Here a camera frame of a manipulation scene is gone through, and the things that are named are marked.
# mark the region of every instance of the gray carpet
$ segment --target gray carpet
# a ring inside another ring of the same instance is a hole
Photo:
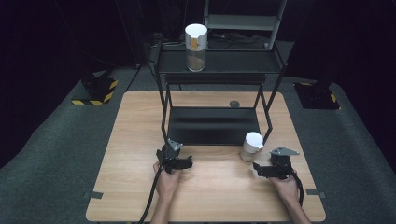
[[[71,105],[70,98],[81,90],[78,83],[22,152],[0,170],[0,223],[90,223],[85,218],[88,196],[122,95],[157,90],[146,65],[139,71],[117,69],[111,76],[119,84],[107,105]],[[279,91],[316,185],[327,196],[322,199],[327,215],[323,223],[396,223],[395,175],[345,93],[332,84],[341,110],[306,110],[292,85],[305,81],[311,80],[285,77]],[[275,77],[269,77],[266,91],[274,83]],[[181,89],[248,91],[207,86]]]

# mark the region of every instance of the dark background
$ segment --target dark background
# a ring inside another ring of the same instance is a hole
[[[142,63],[145,54],[137,46],[143,45],[144,36],[163,32],[177,38],[184,25],[202,22],[203,2],[190,0],[186,7],[181,0],[3,0],[0,167],[19,153],[32,132],[85,75],[82,71]],[[256,0],[212,2],[211,11],[230,14],[260,14],[260,8],[268,12],[276,8],[276,1],[271,0],[269,7]],[[122,17],[117,4],[131,4],[131,14]],[[277,36],[295,41],[287,76],[315,80],[332,76],[393,170],[395,11],[392,0],[289,0]],[[134,29],[125,30],[125,22]],[[329,61],[337,65],[331,74],[326,67]]]

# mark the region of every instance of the human arm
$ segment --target human arm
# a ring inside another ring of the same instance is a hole
[[[288,208],[293,222],[296,224],[311,223],[299,204],[297,182],[294,177],[290,176],[284,180],[277,177],[269,177],[269,179],[275,185],[280,198]]]
[[[160,169],[160,163],[157,161],[153,165],[154,172],[157,174]],[[157,182],[157,192],[160,198],[157,202],[157,206],[154,211],[154,215],[151,219],[151,224],[164,224],[169,219],[169,209],[173,200],[174,194],[177,190],[178,179],[180,177],[181,170],[173,170],[172,174],[161,172],[161,175]]]

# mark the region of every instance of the wooden table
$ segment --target wooden table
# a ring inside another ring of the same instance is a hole
[[[237,100],[250,106],[257,92],[173,92],[175,105],[227,106]],[[158,92],[131,91],[123,96],[86,217],[89,221],[137,221],[146,207],[154,178],[152,165],[156,150],[163,146],[162,105]],[[260,127],[266,130],[265,116],[257,111]],[[278,93],[270,110],[274,129],[255,162],[269,165],[270,150],[287,147],[301,155],[291,163],[305,189],[315,189],[299,139],[283,96]],[[286,207],[272,183],[257,176],[251,162],[239,157],[242,146],[184,146],[180,158],[192,155],[193,166],[184,170],[171,208],[170,221],[285,221]],[[146,221],[150,221],[157,193]],[[304,210],[312,221],[326,215],[318,195],[304,196]]]

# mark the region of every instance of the human hand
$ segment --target human hand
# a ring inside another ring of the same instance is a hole
[[[277,177],[269,177],[270,181],[275,185],[277,193],[284,202],[298,202],[298,188],[297,182],[293,176],[286,179],[279,179]]]
[[[157,161],[153,165],[154,172],[157,174],[160,169],[160,162]],[[172,170],[172,174],[161,172],[157,182],[157,192],[160,198],[171,200],[178,186],[178,179],[180,177],[181,170]]]

